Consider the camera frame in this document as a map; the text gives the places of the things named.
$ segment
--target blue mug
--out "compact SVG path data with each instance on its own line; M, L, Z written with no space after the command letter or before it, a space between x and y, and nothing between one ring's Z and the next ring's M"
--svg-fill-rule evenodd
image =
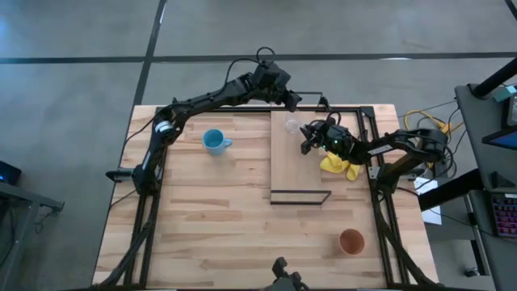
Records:
M219 129L210 129L203 134L203 146L212 156L222 155L233 141L225 139L225 135Z

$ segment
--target white paper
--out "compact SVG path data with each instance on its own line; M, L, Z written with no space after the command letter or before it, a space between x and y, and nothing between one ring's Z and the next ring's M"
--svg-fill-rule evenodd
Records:
M422 185L423 183L429 181L429 179L425 179L425 178L417 178L415 181L414 181L414 187L415 188L418 188L420 187L420 185ZM426 185L424 185L422 188L420 188L419 190L417 190L417 193L419 195L422 195L423 193L427 192L427 191L430 191L434 188L437 188L438 187L438 182L436 182L435 180L427 183ZM436 225L442 225L442 217L439 215L439 214L436 214L436 213L433 213L432 211L436 212L436 213L441 213L440 212L440 209L439 209L439 206L436 206L430 210L426 210L424 212L422 212L422 218L424 220L424 222L427 222L427 223L432 223L432 224L436 224Z

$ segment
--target concrete floor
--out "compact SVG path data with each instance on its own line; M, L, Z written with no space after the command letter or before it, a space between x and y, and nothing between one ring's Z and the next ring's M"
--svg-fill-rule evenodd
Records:
M3 0L0 57L144 56L157 7L158 0ZM155 55L251 54L263 45L278 54L510 52L517 39L508 36L516 28L503 0L169 0ZM480 82L508 61L278 64L292 75L295 90L324 91L332 103L394 103L400 115L452 100L455 85ZM153 64L142 103L213 91L227 65ZM20 272L24 289L90 283L113 188L104 172L119 162L141 68L141 63L0 65L0 160L23 169L23 188L66 202L27 249ZM252 69L238 64L233 75ZM455 108L431 112L447 119ZM458 174L476 166L468 138L455 159ZM479 283L450 272L472 259L455 252L464 249L462 242L430 240L442 283L493 288L489 278Z

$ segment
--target wooden table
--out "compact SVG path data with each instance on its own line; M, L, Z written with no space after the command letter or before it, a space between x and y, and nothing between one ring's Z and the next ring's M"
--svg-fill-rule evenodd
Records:
M398 129L393 105L373 107L380 134ZM135 107L128 135L152 118L155 108ZM342 124L359 134L355 115L344 114ZM201 145L203 132L211 128L233 139L222 157L210 156ZM287 270L298 271L311 288L386 286L365 167L355 182L347 181L344 173L322 171L322 182L332 196L321 207L271 206L270 131L269 113L210 112L188 121L168 149L148 288L259 288L273 281L271 267L279 256L288 261ZM122 167L141 163L149 137L146 129L127 144ZM385 160L394 162L402 155L393 151ZM401 186L412 187L408 182ZM118 184L113 200L133 189L130 182ZM418 199L396 192L393 200L404 247L437 281ZM132 195L109 213L94 283L106 278L128 249L137 201ZM344 255L338 249L338 235L348 228L365 237L359 255ZM140 258L133 278L139 274ZM399 281L393 250L390 258Z

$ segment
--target brown cup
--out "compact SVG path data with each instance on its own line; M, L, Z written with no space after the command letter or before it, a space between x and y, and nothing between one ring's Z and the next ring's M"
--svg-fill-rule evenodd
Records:
M339 235L339 248L349 255L358 255L364 249L364 237L357 230L345 230Z

